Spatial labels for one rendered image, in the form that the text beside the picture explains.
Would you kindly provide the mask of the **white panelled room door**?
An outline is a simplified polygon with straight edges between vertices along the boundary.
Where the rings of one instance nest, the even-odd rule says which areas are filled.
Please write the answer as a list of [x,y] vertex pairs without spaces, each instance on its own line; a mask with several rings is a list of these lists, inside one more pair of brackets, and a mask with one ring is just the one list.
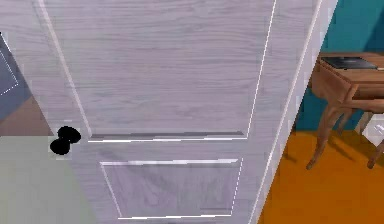
[[33,98],[96,224],[257,224],[338,0],[0,0],[0,116]]

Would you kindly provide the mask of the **brown wooden desk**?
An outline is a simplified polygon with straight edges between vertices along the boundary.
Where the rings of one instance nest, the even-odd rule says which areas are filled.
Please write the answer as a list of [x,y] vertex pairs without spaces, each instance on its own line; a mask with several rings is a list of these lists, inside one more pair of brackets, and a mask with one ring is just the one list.
[[[325,57],[360,57],[372,63],[375,69],[335,68],[324,60]],[[331,130],[340,117],[339,134],[358,109],[384,115],[384,52],[320,53],[309,83],[313,94],[324,99],[327,105],[318,124],[316,148],[306,165],[307,170],[321,157]]]

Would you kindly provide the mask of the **black round door knob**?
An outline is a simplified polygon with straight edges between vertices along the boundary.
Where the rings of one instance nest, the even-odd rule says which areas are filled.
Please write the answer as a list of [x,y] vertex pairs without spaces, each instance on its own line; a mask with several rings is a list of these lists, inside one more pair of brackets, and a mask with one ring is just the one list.
[[69,126],[63,126],[57,131],[58,138],[50,143],[50,150],[57,155],[69,153],[71,145],[81,140],[81,133]]

